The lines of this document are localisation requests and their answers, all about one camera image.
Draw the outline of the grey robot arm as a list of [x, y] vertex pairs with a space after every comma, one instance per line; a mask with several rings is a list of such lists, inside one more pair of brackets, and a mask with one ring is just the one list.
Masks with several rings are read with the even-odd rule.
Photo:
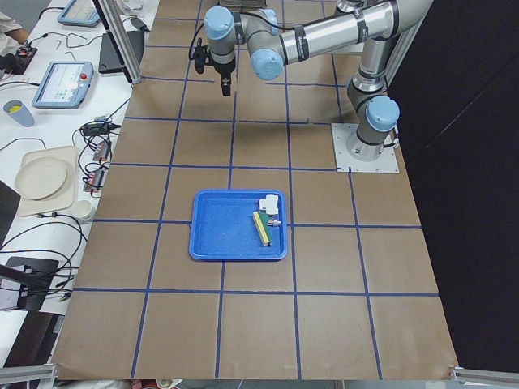
[[236, 51], [245, 45], [252, 70], [265, 82], [285, 76], [285, 68], [351, 45], [362, 45], [358, 70], [347, 84], [347, 96], [358, 115], [352, 134], [355, 156], [379, 152], [384, 137], [399, 117], [396, 101], [384, 92], [385, 74], [398, 37], [422, 21], [430, 1], [338, 2], [335, 15], [282, 28], [274, 11], [250, 13], [211, 7], [204, 17], [208, 43], [192, 41], [190, 60], [203, 73], [211, 66], [219, 74], [223, 95], [231, 94], [231, 79], [239, 62]]

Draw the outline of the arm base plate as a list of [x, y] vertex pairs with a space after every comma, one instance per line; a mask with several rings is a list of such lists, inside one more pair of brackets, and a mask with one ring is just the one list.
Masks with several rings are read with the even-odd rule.
[[358, 124], [333, 123], [332, 141], [336, 171], [341, 173], [399, 173], [396, 149], [391, 136], [380, 145], [371, 146], [357, 137]]

